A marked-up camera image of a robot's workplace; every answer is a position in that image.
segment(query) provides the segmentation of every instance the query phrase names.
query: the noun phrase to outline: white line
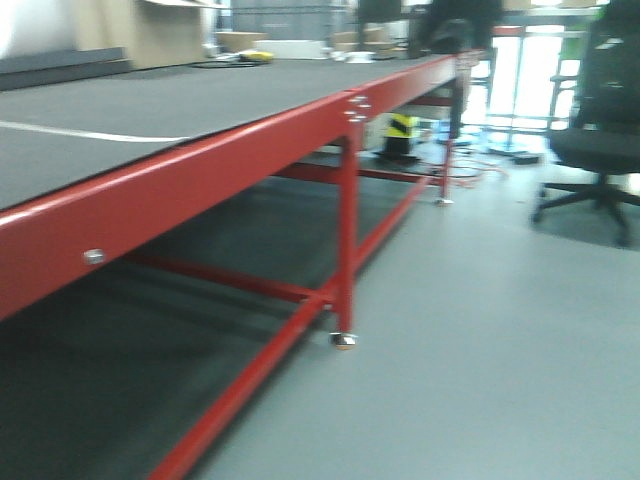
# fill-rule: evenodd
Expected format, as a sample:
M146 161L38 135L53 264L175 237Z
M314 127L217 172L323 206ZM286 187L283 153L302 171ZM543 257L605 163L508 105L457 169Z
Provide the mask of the white line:
M22 130L26 132L51 133L53 135L64 135L67 137L95 138L97 140L108 140L111 142L128 143L166 143L187 140L189 137L136 137L132 135L114 135L111 133L87 132L84 130L70 130L66 128L45 127L42 125L30 125L28 123L5 122L0 120L1 128L11 128L12 130Z

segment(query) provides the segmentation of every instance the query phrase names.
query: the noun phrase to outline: chair base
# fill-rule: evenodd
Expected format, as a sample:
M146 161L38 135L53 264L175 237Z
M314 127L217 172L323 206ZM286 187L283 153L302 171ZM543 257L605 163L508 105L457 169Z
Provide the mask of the chair base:
M541 199L544 199L544 197L546 196L547 188L552 188L554 190L563 190L571 193L554 200L541 200L541 202L538 204L538 207L536 208L536 211L531 217L532 222L541 222L543 215L542 212L549 208L560 207L562 205L569 205L571 203L577 203L586 200L593 200L594 207L605 207L608 213L620 227L618 236L616 237L616 244L621 247L628 246L631 243L630 228L624 214L622 213L622 210L620 210L620 203L628 203L631 205L640 206L640 197L620 190L615 185L609 184L607 180L608 175L599 174L598 180L594 184L543 184L542 190L540 192Z

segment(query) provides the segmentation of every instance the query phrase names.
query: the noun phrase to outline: red metal frame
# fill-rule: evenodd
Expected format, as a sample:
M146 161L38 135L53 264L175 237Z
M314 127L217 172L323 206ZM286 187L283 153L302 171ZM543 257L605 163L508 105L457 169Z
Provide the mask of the red metal frame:
M83 253L96 248L106 253L107 261L126 256L146 265L299 303L296 313L150 476L155 480L182 478L320 311L330 306L338 315L338 330L351 331L357 269L428 185L440 185L443 196L446 194L446 175L434 179L358 170L363 118L353 117L354 98L366 98L367 115L372 117L419 97L455 75L455 58L440 57L0 212L0 319L98 268L83 261ZM292 130L304 135L292 142ZM343 148L339 168L292 166L336 139ZM339 185L338 268L320 289L129 253L274 174ZM359 246L358 175L414 183Z

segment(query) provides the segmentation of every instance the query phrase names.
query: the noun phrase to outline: black office chair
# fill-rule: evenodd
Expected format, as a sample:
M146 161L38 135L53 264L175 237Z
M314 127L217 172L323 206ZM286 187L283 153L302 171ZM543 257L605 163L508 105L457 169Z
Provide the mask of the black office chair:
M640 17L605 15L590 28L575 97L574 115L566 130L548 134L559 163L597 174L593 184L545 183L532 221L549 208L594 200L620 227L616 242L630 243L629 225L620 203L640 206L640 197L609 183L611 175L640 172ZM572 192L545 201L546 189Z

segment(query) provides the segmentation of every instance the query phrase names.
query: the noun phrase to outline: gray table top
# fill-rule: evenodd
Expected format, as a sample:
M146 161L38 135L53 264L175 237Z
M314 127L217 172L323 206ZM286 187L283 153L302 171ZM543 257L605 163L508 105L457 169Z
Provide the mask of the gray table top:
M0 210L427 61L190 66L0 93Z

